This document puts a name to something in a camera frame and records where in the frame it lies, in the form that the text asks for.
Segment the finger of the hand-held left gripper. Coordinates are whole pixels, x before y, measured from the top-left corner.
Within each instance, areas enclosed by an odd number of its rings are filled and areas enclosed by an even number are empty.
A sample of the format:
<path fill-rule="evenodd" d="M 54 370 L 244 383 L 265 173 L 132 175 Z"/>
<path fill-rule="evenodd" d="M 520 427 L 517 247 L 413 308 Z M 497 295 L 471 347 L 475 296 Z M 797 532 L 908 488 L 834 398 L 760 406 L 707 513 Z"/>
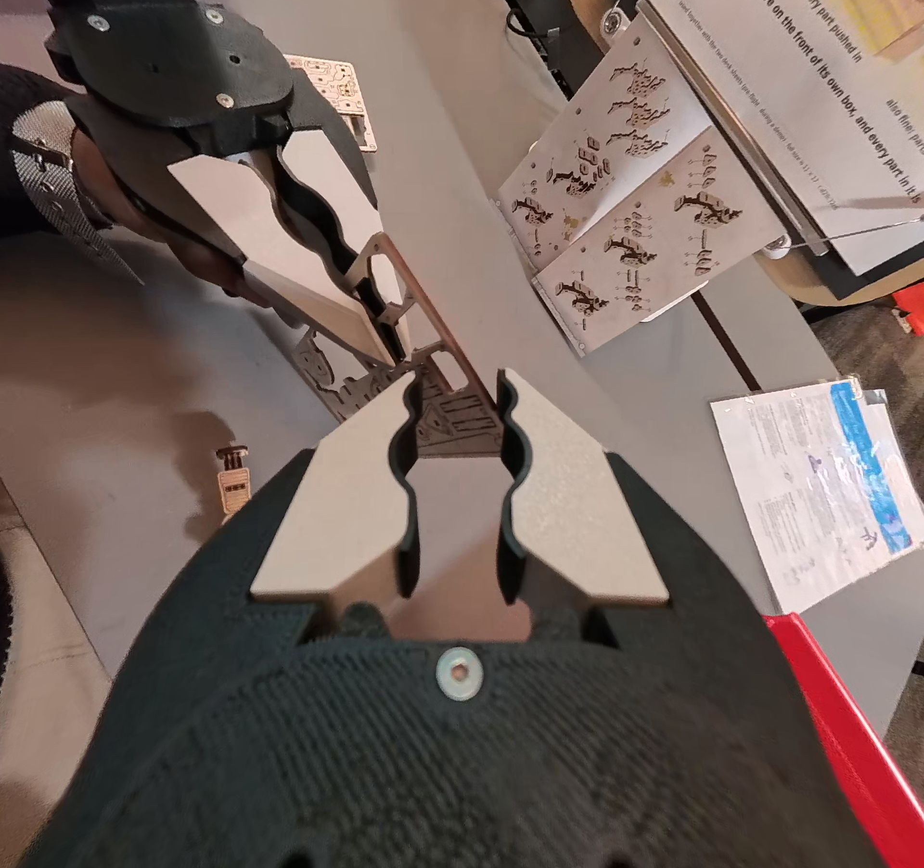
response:
<path fill-rule="evenodd" d="M 293 82 L 290 132 L 276 151 L 287 209 L 322 238 L 331 265 L 352 265 L 382 219 L 363 153 L 340 114 L 308 80 Z"/>
<path fill-rule="evenodd" d="M 363 304 L 334 284 L 318 254 L 285 229 L 271 188 L 255 168 L 198 155 L 168 170 L 243 253 L 246 278 L 278 298 L 278 308 L 356 356 L 395 366 Z"/>

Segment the red storage bin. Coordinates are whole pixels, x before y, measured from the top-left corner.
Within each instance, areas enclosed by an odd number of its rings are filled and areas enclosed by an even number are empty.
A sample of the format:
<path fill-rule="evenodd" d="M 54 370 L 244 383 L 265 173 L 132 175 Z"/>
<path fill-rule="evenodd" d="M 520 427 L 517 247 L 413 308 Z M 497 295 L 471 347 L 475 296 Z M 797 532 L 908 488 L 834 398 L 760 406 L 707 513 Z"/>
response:
<path fill-rule="evenodd" d="M 765 616 L 845 794 L 885 864 L 923 865 L 923 809 L 904 774 L 798 615 Z"/>

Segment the stack of wooden puzzle sheets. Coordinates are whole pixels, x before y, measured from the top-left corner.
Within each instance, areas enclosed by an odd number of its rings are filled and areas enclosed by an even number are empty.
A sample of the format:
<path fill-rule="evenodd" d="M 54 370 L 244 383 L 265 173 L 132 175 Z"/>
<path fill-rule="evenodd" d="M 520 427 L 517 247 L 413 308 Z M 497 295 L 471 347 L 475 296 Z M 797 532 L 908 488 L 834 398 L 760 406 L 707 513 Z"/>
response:
<path fill-rule="evenodd" d="M 290 67 L 305 73 L 319 94 L 337 111 L 360 150 L 364 154 L 375 154 L 377 142 L 354 66 L 345 61 L 292 53 L 284 57 Z"/>

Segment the laminated paper sheet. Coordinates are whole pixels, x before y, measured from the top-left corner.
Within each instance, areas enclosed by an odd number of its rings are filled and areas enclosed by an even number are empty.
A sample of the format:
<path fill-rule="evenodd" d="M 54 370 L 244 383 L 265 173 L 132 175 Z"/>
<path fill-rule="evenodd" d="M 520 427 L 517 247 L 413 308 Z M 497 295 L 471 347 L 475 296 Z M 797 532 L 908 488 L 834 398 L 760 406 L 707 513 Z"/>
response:
<path fill-rule="evenodd" d="M 781 614 L 922 548 L 922 500 L 884 390 L 848 376 L 710 408 Z"/>

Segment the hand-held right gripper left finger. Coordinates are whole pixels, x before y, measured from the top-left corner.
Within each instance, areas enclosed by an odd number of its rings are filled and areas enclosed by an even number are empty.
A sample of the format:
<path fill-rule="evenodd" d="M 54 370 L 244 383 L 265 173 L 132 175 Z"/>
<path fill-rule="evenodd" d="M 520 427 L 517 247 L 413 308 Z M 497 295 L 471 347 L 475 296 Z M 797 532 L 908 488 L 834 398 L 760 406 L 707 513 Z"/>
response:
<path fill-rule="evenodd" d="M 254 580 L 265 603 L 391 605 L 419 581 L 418 373 L 401 376 L 315 449 Z"/>

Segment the grey desk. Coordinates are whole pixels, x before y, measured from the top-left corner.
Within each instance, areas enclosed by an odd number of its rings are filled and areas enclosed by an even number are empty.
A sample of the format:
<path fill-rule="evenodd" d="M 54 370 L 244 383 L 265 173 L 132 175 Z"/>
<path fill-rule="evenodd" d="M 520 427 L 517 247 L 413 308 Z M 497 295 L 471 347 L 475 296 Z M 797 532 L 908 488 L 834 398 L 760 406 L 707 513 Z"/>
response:
<path fill-rule="evenodd" d="M 583 360 L 532 292 L 493 197 L 565 99 L 504 0 L 207 0 L 285 53 L 352 62 L 385 231 L 489 391 L 521 374 L 622 455 L 772 599 L 710 404 L 749 384 L 694 301 Z M 214 450 L 259 487 L 334 427 L 299 334 L 120 232 L 144 285 L 58 238 L 2 244 L 2 479 L 106 670 L 218 524 Z"/>

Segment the wooden model assembly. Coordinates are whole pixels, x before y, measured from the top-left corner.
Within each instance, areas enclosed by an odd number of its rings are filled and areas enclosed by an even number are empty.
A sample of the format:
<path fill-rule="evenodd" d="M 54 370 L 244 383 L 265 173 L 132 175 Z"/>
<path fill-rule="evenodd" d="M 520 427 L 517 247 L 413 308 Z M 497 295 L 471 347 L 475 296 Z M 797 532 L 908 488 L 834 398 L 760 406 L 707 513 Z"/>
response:
<path fill-rule="evenodd" d="M 222 463 L 217 484 L 223 510 L 223 523 L 231 519 L 251 498 L 251 481 L 245 458 L 248 446 L 234 444 L 219 448 L 215 458 Z"/>

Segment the wooden puzzle sheet with cutouts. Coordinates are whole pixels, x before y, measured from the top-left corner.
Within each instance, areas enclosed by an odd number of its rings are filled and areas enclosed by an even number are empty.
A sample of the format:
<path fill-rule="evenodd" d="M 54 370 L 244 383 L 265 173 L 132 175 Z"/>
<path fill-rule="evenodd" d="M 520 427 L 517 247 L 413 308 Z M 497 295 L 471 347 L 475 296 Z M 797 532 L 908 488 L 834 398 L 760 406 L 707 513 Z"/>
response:
<path fill-rule="evenodd" d="M 401 376 L 415 373 L 422 382 L 420 456 L 498 456 L 502 424 L 493 396 L 392 239 L 383 231 L 374 234 L 352 270 L 372 277 L 373 267 L 385 261 L 395 269 L 401 297 L 387 304 L 384 324 L 406 330 L 399 336 L 403 359 L 395 366 L 378 364 L 309 329 L 291 353 L 296 372 L 340 423 Z"/>

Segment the printed instruction poster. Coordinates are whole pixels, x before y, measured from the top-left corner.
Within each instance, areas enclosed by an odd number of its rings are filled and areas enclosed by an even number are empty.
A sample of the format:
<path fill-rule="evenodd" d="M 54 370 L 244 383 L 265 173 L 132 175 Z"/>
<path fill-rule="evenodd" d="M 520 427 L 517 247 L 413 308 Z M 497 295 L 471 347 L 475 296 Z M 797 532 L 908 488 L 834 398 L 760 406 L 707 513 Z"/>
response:
<path fill-rule="evenodd" d="M 923 0 L 647 0 L 855 275 L 922 251 Z"/>

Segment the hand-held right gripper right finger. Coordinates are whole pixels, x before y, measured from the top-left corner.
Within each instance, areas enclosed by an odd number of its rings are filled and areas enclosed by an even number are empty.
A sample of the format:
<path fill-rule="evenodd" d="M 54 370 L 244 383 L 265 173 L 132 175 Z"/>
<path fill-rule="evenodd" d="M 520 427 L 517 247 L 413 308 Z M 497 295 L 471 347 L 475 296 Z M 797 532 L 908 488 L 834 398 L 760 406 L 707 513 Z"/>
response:
<path fill-rule="evenodd" d="M 511 369 L 498 374 L 496 575 L 529 608 L 665 607 L 669 593 L 603 445 Z"/>

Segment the white instruction booklet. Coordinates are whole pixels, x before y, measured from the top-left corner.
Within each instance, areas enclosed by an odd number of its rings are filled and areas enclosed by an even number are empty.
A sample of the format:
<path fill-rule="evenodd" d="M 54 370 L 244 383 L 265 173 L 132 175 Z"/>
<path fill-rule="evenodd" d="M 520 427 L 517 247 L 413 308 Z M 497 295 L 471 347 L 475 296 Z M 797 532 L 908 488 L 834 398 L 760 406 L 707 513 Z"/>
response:
<path fill-rule="evenodd" d="M 502 183 L 530 283 L 579 357 L 784 237 L 644 18 Z"/>

